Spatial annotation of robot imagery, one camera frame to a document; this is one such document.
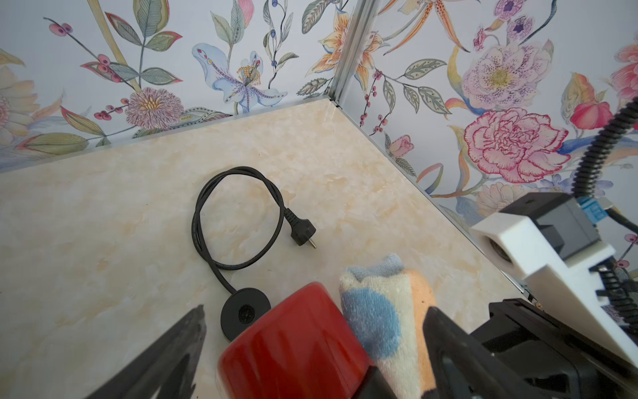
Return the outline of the red capsule coffee machine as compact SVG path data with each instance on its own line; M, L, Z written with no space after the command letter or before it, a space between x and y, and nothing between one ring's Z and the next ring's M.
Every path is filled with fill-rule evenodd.
M218 374L229 398L352 398L372 361L320 283L276 306L258 289L224 304L229 345Z

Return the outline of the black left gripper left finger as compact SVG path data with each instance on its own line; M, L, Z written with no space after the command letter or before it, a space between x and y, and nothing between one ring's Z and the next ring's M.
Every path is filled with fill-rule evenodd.
M89 397L191 398L206 333L199 305Z

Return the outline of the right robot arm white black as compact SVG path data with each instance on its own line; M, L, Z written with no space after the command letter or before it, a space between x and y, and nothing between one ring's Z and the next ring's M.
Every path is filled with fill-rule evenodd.
M571 194L527 194L473 227L483 253L533 300L490 304L471 333L434 307L418 317L431 371L422 397L636 397L636 285L616 276L615 250L597 226L608 218L637 227L594 197L604 163L636 122L630 101L593 138Z

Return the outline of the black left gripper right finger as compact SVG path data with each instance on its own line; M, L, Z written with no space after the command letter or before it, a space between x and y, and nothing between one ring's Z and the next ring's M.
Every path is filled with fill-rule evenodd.
M428 309L423 334L435 377L435 387L425 391L423 398L547 397L441 309Z

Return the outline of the orange blue patterned cloth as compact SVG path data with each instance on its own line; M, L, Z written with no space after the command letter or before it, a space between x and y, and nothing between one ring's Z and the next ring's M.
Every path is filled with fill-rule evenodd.
M425 276L396 254L340 277L342 314L398 398L421 398L435 388L423 333L435 295Z

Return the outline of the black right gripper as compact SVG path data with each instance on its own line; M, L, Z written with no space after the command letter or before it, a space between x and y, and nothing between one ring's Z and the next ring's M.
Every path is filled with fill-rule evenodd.
M546 398L635 398L637 369L522 299L488 307L472 337Z

